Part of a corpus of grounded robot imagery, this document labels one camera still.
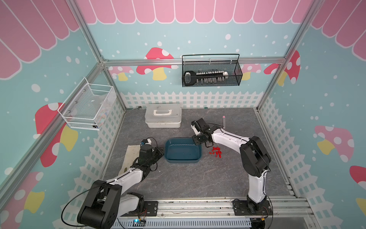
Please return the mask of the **teal plastic storage box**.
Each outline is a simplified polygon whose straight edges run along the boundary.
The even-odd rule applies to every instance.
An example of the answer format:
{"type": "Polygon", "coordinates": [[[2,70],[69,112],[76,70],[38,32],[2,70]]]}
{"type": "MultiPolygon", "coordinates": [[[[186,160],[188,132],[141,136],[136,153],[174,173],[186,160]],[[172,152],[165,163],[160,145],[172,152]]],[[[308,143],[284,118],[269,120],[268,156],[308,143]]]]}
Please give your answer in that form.
{"type": "Polygon", "coordinates": [[[171,138],[166,141],[164,155],[169,163],[197,163],[202,157],[202,146],[192,138],[171,138]]]}

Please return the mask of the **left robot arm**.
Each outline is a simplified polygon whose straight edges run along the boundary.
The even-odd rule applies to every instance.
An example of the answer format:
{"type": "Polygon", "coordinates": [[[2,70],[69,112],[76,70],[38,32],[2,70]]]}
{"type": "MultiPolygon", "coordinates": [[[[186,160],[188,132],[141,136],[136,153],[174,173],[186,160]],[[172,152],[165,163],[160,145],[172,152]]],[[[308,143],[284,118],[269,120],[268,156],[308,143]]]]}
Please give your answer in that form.
{"type": "Polygon", "coordinates": [[[150,144],[140,146],[139,157],[122,175],[108,181],[97,180],[88,192],[78,213],[77,222],[95,229],[110,229],[117,218],[126,213],[144,211],[144,196],[128,192],[129,188],[143,181],[164,152],[150,144]]]}

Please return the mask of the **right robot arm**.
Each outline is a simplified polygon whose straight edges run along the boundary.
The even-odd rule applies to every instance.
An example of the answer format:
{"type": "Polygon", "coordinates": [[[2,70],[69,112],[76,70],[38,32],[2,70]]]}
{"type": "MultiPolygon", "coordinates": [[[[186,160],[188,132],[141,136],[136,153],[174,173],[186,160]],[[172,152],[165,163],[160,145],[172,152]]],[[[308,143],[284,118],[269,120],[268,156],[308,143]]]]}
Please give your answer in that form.
{"type": "Polygon", "coordinates": [[[191,128],[196,145],[208,142],[221,144],[240,154],[243,168],[249,175],[248,206],[253,210],[261,208],[267,201],[266,176],[271,163],[271,156],[262,140],[257,136],[244,137],[227,132],[215,124],[209,126],[202,118],[193,121],[191,128]]]}

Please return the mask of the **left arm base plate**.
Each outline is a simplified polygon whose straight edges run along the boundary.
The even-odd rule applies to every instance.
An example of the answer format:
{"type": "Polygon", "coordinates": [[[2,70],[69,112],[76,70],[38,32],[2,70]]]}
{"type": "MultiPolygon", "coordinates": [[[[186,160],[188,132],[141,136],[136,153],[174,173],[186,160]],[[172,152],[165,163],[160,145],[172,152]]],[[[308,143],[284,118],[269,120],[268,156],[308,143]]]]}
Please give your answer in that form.
{"type": "Polygon", "coordinates": [[[145,217],[145,216],[157,216],[158,201],[145,201],[143,204],[138,204],[137,208],[130,212],[125,212],[121,217],[145,217]]]}

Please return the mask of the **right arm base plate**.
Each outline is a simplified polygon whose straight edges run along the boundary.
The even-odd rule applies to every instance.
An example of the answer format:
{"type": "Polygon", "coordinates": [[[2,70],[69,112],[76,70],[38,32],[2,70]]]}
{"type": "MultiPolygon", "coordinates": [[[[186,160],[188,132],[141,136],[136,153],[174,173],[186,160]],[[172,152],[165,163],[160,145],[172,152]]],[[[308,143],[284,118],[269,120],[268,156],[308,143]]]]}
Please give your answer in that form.
{"type": "Polygon", "coordinates": [[[273,214],[271,202],[265,197],[261,202],[255,203],[250,198],[248,200],[234,199],[232,201],[234,214],[236,216],[264,216],[273,214]]]}

